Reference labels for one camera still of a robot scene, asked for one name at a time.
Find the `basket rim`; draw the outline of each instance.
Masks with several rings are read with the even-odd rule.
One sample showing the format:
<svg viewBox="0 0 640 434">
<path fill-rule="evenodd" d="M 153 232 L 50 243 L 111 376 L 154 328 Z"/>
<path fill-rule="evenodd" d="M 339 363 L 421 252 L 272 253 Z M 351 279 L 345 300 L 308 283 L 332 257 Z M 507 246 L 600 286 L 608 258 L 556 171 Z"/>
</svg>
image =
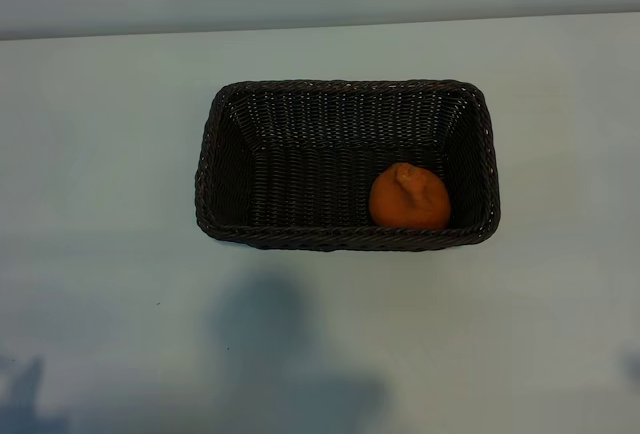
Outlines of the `basket rim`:
<svg viewBox="0 0 640 434">
<path fill-rule="evenodd" d="M 475 115 L 480 116 L 481 126 L 477 135 L 481 138 L 485 149 L 482 151 L 482 158 L 479 162 L 486 167 L 483 173 L 483 197 L 487 201 L 483 203 L 486 208 L 481 221 L 473 225 L 461 228 L 446 228 L 440 230 L 414 229 L 414 228 L 388 228 L 382 226 L 340 226 L 340 227 L 302 227 L 302 226 L 248 226 L 243 224 L 223 224 L 211 215 L 208 209 L 201 206 L 197 202 L 202 196 L 202 183 L 198 182 L 205 172 L 209 169 L 205 165 L 204 153 L 211 146 L 216 145 L 216 139 L 219 134 L 219 123 L 226 114 L 226 106 L 233 94 L 250 93 L 261 91 L 292 91 L 298 92 L 336 92 L 336 91 L 352 91 L 352 92 L 372 92 L 372 91 L 389 91 L 398 90 L 402 92 L 421 92 L 425 88 L 441 89 L 443 91 L 457 91 L 461 95 L 468 97 L 476 104 Z M 430 80 L 430 79 L 411 79 L 404 81 L 347 81 L 347 80 L 281 80 L 281 81 L 243 81 L 228 84 L 224 86 L 211 103 L 209 117 L 205 124 L 198 170 L 196 172 L 196 218 L 197 224 L 209 236 L 220 240 L 238 240 L 244 235 L 250 235 L 255 240 L 259 240 L 260 235 L 265 237 L 265 241 L 272 240 L 273 235 L 277 235 L 279 241 L 299 240 L 301 235 L 311 236 L 335 236 L 336 241 L 340 242 L 341 236 L 401 236 L 415 238 L 423 235 L 445 240 L 453 240 L 458 237 L 467 237 L 472 234 L 479 235 L 481 240 L 491 236 L 498 227 L 500 221 L 500 196 L 498 184 L 498 171 L 495 159 L 495 150 L 493 147 L 493 131 L 491 126 L 491 118 L 486 107 L 484 94 L 475 85 L 457 81 L 453 79 Z"/>
</svg>

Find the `table surface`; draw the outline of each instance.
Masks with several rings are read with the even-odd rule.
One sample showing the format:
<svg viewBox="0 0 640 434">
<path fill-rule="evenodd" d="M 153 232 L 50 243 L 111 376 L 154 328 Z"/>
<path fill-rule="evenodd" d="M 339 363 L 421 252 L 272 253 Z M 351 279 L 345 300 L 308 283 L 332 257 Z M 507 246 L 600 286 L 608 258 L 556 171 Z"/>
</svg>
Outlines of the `table surface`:
<svg viewBox="0 0 640 434">
<path fill-rule="evenodd" d="M 211 99 L 296 78 L 476 84 L 496 234 L 205 236 Z M 0 43 L 0 432 L 638 432 L 639 90 L 640 14 Z"/>
</svg>

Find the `rectangular basket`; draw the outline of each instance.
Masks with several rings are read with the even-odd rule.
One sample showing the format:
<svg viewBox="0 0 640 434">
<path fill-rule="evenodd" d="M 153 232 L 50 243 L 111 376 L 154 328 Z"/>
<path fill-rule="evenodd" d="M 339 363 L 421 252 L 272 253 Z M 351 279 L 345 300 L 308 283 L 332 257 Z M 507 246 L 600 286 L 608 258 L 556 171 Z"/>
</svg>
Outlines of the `rectangular basket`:
<svg viewBox="0 0 640 434">
<path fill-rule="evenodd" d="M 395 162 L 437 174 L 446 229 L 373 224 L 371 185 Z M 269 81 L 224 87 L 204 130 L 196 216 L 261 249 L 423 251 L 477 244 L 500 220 L 491 119 L 458 81 Z"/>
</svg>

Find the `black wicker basket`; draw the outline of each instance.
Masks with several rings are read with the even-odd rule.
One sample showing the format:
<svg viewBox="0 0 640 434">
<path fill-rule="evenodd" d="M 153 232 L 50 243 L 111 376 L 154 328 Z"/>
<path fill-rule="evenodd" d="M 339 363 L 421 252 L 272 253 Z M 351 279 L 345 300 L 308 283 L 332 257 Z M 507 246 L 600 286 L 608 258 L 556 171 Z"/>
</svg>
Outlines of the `black wicker basket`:
<svg viewBox="0 0 640 434">
<path fill-rule="evenodd" d="M 371 221 L 376 176 L 406 161 L 436 173 L 447 229 Z M 270 81 L 223 88 L 196 173 L 209 236 L 262 249 L 423 251 L 477 244 L 500 220 L 491 120 L 458 81 Z"/>
</svg>

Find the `tangerine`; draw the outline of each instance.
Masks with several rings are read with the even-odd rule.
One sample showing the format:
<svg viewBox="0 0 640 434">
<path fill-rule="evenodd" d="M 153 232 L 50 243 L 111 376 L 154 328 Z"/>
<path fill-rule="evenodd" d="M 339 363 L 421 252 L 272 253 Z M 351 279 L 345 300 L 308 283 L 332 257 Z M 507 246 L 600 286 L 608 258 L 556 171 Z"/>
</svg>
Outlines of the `tangerine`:
<svg viewBox="0 0 640 434">
<path fill-rule="evenodd" d="M 433 172 L 398 162 L 373 183 L 369 212 L 379 226 L 444 229 L 451 217 L 451 202 L 447 188 Z"/>
</svg>

